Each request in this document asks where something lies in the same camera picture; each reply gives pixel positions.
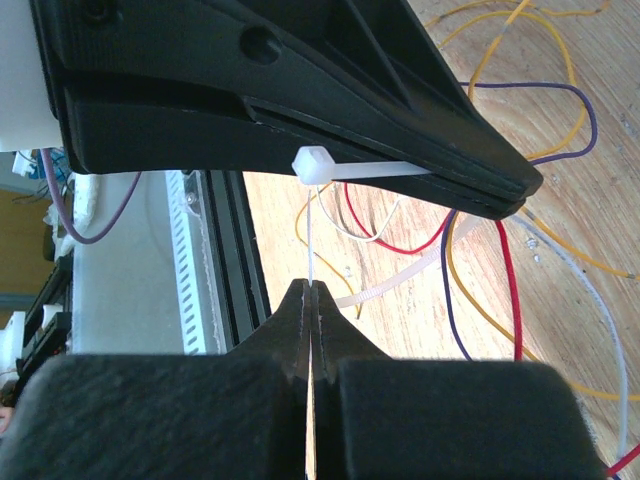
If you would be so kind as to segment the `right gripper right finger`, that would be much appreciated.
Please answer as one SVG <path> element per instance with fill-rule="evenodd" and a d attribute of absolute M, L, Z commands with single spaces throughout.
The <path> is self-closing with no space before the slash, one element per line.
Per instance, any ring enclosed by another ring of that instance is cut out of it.
<path fill-rule="evenodd" d="M 577 401 L 535 362 L 394 359 L 310 290 L 321 479 L 601 479 Z"/>

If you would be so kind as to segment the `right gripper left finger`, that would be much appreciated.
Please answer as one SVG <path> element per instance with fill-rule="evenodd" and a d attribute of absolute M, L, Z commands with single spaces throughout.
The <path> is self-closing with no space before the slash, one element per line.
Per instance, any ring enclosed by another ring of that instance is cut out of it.
<path fill-rule="evenodd" d="M 5 479 L 301 479 L 311 289 L 223 355 L 62 355 L 27 383 Z"/>

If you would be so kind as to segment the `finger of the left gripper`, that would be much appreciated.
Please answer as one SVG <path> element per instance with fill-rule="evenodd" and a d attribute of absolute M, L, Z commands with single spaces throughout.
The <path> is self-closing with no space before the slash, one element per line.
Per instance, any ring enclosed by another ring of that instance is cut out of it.
<path fill-rule="evenodd" d="M 405 1 L 34 1 L 31 14 L 60 128 L 63 88 L 115 84 L 215 89 L 320 120 L 335 94 L 492 127 Z M 524 161 L 527 198 L 542 177 Z"/>
<path fill-rule="evenodd" d="M 418 172 L 373 187 L 489 219 L 525 201 L 524 158 L 477 117 L 446 108 L 419 119 L 330 95 L 327 120 L 215 89 L 72 85 L 59 93 L 63 143 L 81 173 L 233 170 L 289 175 L 298 151 L 344 165 L 407 162 Z"/>

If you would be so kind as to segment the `white zip tie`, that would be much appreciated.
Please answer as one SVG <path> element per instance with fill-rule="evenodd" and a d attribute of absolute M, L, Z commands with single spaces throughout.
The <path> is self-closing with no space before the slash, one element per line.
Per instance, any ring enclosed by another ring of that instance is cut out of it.
<path fill-rule="evenodd" d="M 301 183 L 307 186 L 320 186 L 334 180 L 388 179 L 431 174 L 425 168 L 398 160 L 336 163 L 329 151 L 322 146 L 301 147 L 292 162 L 292 169 Z M 417 261 L 378 285 L 350 296 L 336 298 L 336 305 L 339 308 L 360 305 L 396 288 L 439 261 L 442 245 L 443 240 L 440 240 L 436 247 L 429 250 Z"/>

